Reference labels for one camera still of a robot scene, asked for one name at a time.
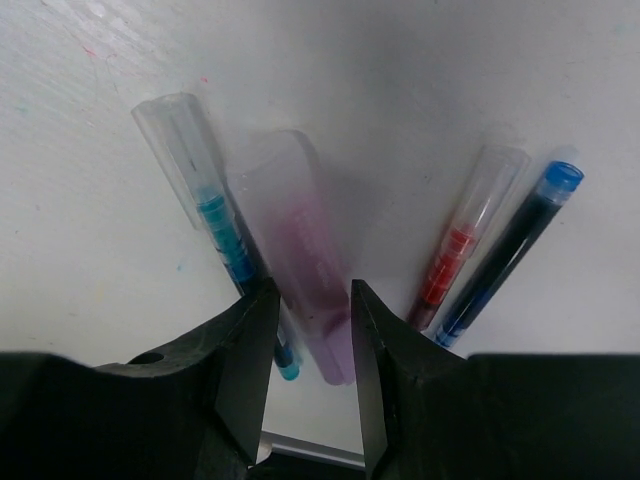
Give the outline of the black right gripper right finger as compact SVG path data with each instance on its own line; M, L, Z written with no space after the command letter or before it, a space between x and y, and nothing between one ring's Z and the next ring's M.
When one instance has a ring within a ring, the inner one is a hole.
M370 479L635 479L635 355L461 358L351 285Z

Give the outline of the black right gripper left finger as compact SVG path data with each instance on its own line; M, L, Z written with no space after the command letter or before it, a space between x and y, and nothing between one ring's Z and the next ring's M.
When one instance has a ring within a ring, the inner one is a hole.
M280 313L272 280L127 363L1 356L5 479L241 479L255 463Z

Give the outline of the purple highlighter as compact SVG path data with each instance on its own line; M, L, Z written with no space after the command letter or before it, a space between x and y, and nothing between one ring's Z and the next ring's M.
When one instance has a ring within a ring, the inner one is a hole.
M300 131L268 133L226 169L240 214L324 380L355 380L350 299L317 155Z

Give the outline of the dark blue pen refill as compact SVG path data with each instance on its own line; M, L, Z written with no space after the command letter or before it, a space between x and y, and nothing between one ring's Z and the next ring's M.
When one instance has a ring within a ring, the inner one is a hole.
M584 179L578 158L573 146L551 152L539 180L444 316L432 337L436 344L456 343L576 191Z

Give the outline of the red pen refill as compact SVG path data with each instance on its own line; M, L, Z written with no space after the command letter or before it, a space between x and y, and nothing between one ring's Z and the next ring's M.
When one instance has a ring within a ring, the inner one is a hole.
M456 204L407 316L418 331L429 327L466 261L491 225L521 171L530 162L521 149L485 145Z

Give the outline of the aluminium table edge rail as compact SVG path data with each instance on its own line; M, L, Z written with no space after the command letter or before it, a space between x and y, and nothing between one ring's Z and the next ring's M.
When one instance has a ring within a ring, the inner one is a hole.
M262 432L261 441L270 444L274 453L362 471L365 470L364 456L362 454L271 432Z

